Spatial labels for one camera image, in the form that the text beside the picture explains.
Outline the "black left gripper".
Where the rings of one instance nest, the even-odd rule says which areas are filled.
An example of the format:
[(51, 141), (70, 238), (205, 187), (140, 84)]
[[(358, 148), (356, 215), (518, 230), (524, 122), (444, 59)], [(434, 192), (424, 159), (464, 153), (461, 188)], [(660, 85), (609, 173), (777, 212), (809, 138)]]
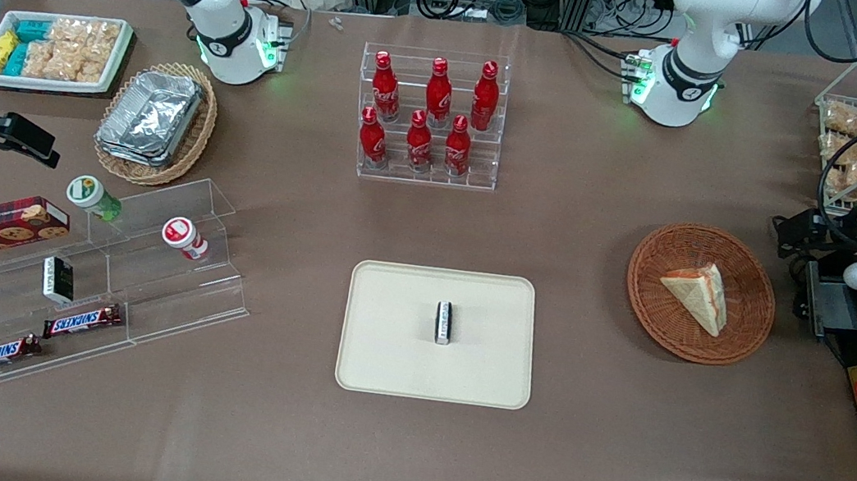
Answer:
[(857, 262), (857, 217), (806, 214), (776, 216), (777, 257), (846, 266)]

